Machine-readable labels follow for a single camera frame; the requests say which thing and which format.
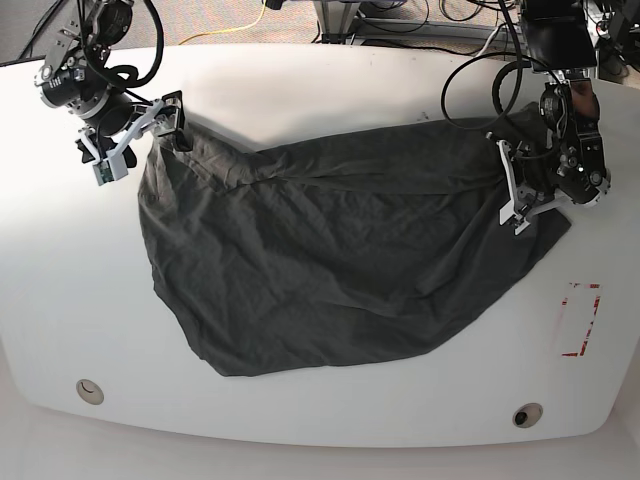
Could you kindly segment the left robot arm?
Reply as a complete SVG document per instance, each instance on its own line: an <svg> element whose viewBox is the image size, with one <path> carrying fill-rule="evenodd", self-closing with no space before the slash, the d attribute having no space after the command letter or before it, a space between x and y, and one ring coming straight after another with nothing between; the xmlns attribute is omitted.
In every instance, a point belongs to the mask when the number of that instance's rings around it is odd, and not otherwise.
<svg viewBox="0 0 640 480"><path fill-rule="evenodd" d="M524 131L516 144L487 135L497 145L509 192L499 221L515 234L565 202L592 206L611 186L598 128L600 107L589 77L597 57L581 2L524 1L519 24L528 53L499 71L493 102L500 102L502 80L518 68L545 73L548 80L538 102L545 145Z"/></svg>

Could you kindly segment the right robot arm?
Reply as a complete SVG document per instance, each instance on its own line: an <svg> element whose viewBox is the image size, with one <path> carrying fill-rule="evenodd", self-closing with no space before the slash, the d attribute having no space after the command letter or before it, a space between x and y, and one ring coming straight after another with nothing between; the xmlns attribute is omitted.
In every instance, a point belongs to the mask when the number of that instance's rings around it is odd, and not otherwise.
<svg viewBox="0 0 640 480"><path fill-rule="evenodd" d="M167 137L178 151L193 148L181 91L156 100L134 92L155 79L165 49L159 12L151 1L144 6L155 30L154 57L146 74L130 64L107 65L112 47L132 26L134 3L78 1L34 79L43 103L65 107L82 120L76 141L81 162L95 166L105 182L116 179L117 167L129 171L137 165L130 143L148 131Z"/></svg>

